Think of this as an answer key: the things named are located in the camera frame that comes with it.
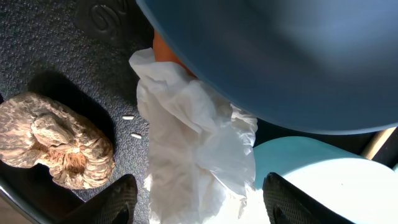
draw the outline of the orange object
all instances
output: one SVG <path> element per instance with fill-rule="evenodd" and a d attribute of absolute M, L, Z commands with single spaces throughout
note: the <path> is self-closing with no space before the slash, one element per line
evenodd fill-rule
<path fill-rule="evenodd" d="M 189 75 L 196 77 L 173 53 L 172 49 L 164 42 L 163 38 L 155 31 L 154 52 L 157 62 L 175 62 L 186 69 Z"/>

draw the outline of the dark gray carpet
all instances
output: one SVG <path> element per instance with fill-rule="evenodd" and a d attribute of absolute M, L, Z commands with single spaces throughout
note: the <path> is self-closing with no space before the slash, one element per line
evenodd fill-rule
<path fill-rule="evenodd" d="M 137 111 L 138 77 L 128 63 L 133 52 L 148 46 L 139 38 L 132 38 L 129 48 L 117 49 L 88 38 L 73 24 L 76 3 L 77 0 L 0 2 L 0 94 L 7 100 L 26 91 L 28 86 L 33 90 L 51 89 L 50 92 L 64 99 L 55 100 L 69 102 L 65 104 L 93 118 L 95 125 L 115 139 L 116 168 L 110 182 L 124 174 L 135 176 L 139 196 L 134 223 L 148 223 L 148 193 L 142 186 L 148 165 L 149 125 Z M 59 88 L 59 83 L 49 82 L 51 79 L 60 83 L 69 80 L 98 109 L 84 109 L 87 100 L 72 93 L 75 90 Z M 110 123 L 102 117 L 104 111 L 109 114 Z M 134 115 L 136 119 L 122 120 L 124 114 Z M 140 133 L 143 138 L 135 139 L 130 133 Z M 75 193 L 88 200 L 104 188 Z"/>

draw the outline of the white tissue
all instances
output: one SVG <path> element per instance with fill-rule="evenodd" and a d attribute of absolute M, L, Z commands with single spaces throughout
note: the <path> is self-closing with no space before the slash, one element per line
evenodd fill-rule
<path fill-rule="evenodd" d="M 241 223 L 253 194 L 257 119 L 180 65 L 155 62 L 152 49 L 134 53 L 130 65 L 150 122 L 150 222 Z"/>

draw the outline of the white pill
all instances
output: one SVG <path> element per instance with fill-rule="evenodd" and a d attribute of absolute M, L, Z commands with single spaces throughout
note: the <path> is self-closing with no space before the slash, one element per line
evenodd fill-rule
<path fill-rule="evenodd" d="M 134 119 L 134 116 L 123 116 L 122 118 L 125 120 L 132 120 Z"/>
<path fill-rule="evenodd" d="M 142 139 L 142 136 L 140 134 L 132 133 L 131 136 L 134 138 Z"/>

